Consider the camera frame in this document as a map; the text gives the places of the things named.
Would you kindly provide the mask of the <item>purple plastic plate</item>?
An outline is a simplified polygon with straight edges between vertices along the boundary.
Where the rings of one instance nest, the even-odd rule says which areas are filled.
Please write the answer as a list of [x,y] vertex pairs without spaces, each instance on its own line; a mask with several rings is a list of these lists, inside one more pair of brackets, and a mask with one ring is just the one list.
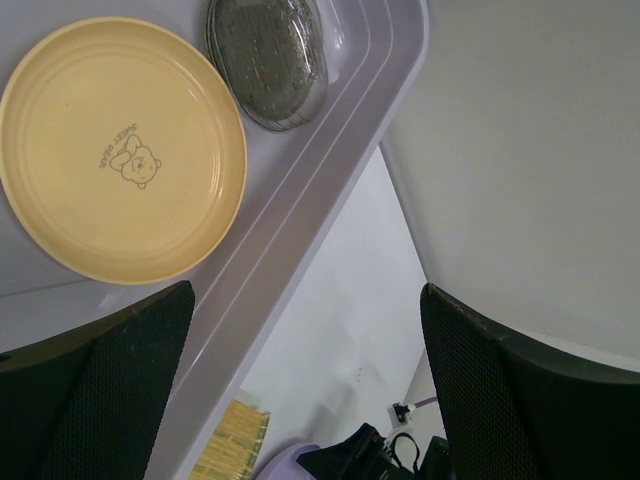
[[255,480],[311,480],[313,476],[299,463],[298,457],[319,450],[314,443],[297,443],[281,450],[253,475]]

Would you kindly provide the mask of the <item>yellow plastic plate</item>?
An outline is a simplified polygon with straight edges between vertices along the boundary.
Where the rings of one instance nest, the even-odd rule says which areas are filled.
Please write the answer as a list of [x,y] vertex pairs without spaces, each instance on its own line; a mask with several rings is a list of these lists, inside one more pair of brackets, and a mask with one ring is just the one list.
[[248,174],[238,107],[191,44],[95,17],[40,40],[1,98],[1,181],[30,238],[94,280],[143,285],[203,261]]

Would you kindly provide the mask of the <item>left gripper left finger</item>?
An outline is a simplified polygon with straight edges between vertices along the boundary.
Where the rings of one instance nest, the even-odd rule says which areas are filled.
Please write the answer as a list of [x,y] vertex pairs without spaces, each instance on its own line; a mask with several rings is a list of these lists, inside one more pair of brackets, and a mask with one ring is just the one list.
[[183,280],[2,353],[2,478],[143,478],[194,307]]

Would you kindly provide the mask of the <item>clear glass plate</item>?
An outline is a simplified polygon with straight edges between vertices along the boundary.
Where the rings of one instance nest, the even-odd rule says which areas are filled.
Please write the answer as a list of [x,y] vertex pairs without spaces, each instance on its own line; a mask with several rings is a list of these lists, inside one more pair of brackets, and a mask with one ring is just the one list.
[[206,51],[234,98],[263,129],[283,133],[320,113],[329,85],[314,1],[212,1]]

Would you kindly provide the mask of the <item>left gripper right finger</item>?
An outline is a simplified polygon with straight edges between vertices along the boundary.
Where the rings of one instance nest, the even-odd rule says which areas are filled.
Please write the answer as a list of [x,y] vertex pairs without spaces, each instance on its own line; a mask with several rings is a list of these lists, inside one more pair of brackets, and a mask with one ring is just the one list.
[[638,478],[638,373],[535,340],[432,283],[420,314],[457,478]]

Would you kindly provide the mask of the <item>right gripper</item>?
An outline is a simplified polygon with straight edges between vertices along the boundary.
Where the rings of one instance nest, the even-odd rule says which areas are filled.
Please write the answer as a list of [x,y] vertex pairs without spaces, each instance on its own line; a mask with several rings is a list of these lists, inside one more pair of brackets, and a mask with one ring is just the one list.
[[[397,452],[400,440],[407,440],[415,447],[415,456],[405,467]],[[453,464],[448,441],[433,437],[426,453],[415,439],[406,432],[397,433],[391,439],[364,423],[353,435],[336,445],[303,453],[297,463],[313,479],[452,479]]]

